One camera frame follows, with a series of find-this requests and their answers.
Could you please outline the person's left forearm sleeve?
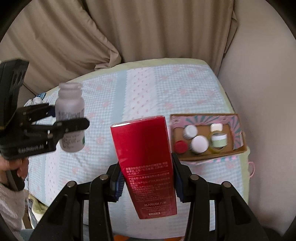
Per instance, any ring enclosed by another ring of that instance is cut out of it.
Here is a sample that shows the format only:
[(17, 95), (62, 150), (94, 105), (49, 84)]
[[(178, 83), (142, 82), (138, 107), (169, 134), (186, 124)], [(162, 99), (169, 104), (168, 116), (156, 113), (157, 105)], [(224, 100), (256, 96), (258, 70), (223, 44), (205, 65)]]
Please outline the person's left forearm sleeve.
[(0, 190), (1, 215), (18, 240), (23, 240), (20, 231), (22, 230), (22, 219), (25, 213), (25, 192), (13, 191), (1, 184)]

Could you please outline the person's left hand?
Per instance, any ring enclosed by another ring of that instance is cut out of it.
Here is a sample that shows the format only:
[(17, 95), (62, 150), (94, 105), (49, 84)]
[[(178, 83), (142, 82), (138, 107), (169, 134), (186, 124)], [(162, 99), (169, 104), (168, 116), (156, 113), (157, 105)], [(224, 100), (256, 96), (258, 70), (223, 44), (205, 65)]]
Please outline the person's left hand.
[(17, 159), (17, 160), (6, 160), (2, 156), (0, 158), (0, 180), (1, 184), (8, 185), (8, 178), (6, 171), (16, 170), (16, 173), (22, 180), (28, 175), (29, 169), (29, 158)]

